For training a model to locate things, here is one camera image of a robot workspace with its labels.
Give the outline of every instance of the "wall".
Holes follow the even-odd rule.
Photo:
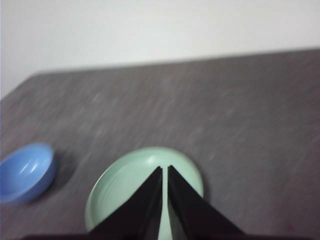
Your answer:
[[[1,97],[39,71],[320,47],[319,0],[2,0]]]

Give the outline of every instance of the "gray surface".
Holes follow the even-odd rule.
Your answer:
[[[85,232],[100,174],[154,145],[189,155],[244,231],[320,239],[320,50],[42,74],[1,110],[3,157],[44,141],[61,165],[41,198],[1,209],[2,239]]]

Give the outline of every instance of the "bowl rim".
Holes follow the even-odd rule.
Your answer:
[[[10,194],[6,194],[6,195],[3,195],[0,192],[0,203],[1,204],[13,202],[13,201],[17,200],[18,198],[22,197],[27,192],[29,192],[34,186],[36,186],[41,181],[41,179],[48,172],[50,166],[52,165],[53,158],[54,158],[54,150],[51,147],[51,145],[49,145],[48,143],[45,143],[45,142],[33,142],[33,143],[29,143],[29,144],[23,145],[22,147],[19,147],[18,149],[16,149],[12,153],[10,153],[8,156],[6,156],[5,159],[0,163],[0,168],[4,163],[9,162],[12,157],[15,157],[21,151],[25,151],[25,150],[27,150],[29,148],[32,148],[32,147],[45,148],[48,151],[48,153],[49,153],[49,164],[48,164],[47,168],[43,171],[43,173],[41,174],[39,179],[36,181],[36,183],[31,184],[31,185],[23,188],[20,191],[16,191],[16,192],[13,192],[13,193],[10,193]]]

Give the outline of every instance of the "table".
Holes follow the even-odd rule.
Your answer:
[[[1,239],[84,233],[103,171],[147,146],[180,150],[205,198],[250,234],[320,239],[320,50],[53,72],[1,101],[1,159],[56,150],[56,180],[1,208]]]

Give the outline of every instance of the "plate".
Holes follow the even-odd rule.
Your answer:
[[[127,201],[158,167],[163,170],[162,214],[159,240],[170,240],[171,228],[167,206],[168,166],[174,166],[185,180],[203,197],[201,175],[195,164],[183,153],[166,147],[147,147],[130,152],[114,162],[100,176],[88,197],[85,225],[92,230]]]

